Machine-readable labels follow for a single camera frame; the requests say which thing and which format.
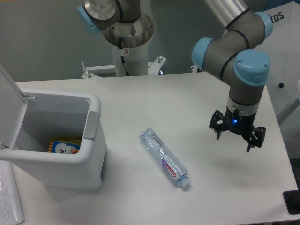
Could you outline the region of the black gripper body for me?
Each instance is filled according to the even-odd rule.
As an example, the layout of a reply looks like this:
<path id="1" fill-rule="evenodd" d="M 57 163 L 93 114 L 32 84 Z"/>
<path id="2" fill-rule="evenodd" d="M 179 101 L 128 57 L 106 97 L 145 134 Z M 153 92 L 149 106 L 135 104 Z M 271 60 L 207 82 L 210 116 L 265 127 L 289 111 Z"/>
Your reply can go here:
<path id="1" fill-rule="evenodd" d="M 249 116 L 234 115 L 233 111 L 226 107 L 223 119 L 223 131 L 230 131 L 241 136 L 250 136 L 256 113 Z"/>

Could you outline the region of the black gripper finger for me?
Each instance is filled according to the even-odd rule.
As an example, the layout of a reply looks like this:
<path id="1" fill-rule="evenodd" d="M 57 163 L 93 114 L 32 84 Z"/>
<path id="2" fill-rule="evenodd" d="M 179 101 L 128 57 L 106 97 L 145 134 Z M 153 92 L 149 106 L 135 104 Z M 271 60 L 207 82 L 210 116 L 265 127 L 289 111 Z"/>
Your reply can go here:
<path id="1" fill-rule="evenodd" d="M 254 126 L 252 126 L 249 130 L 242 132 L 243 139 L 248 143 L 246 152 L 250 152 L 251 148 L 260 148 L 264 142 L 265 133 L 265 127 Z"/>
<path id="2" fill-rule="evenodd" d="M 225 114 L 222 114 L 219 110 L 216 110 L 210 120 L 209 127 L 217 134 L 216 139 L 219 140 L 223 131 L 227 131 L 230 128 L 231 111 L 226 110 Z"/>

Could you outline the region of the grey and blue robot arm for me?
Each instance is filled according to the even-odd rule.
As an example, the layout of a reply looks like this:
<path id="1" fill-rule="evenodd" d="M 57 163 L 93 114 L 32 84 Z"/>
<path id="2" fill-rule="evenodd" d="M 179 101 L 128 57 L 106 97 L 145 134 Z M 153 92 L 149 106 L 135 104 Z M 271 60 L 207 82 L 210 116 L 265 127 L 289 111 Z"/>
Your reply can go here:
<path id="1" fill-rule="evenodd" d="M 269 57 L 255 48 L 270 36 L 273 23 L 263 12 L 252 12 L 242 0 L 209 0 L 207 5 L 225 28 L 219 39 L 200 39 L 192 62 L 229 85 L 226 112 L 215 111 L 210 128 L 240 135 L 249 148 L 261 147 L 265 127 L 253 125 L 270 70 Z M 102 33 L 111 45 L 117 76 L 148 75 L 151 18 L 138 0 L 86 0 L 78 15 L 91 33 Z"/>

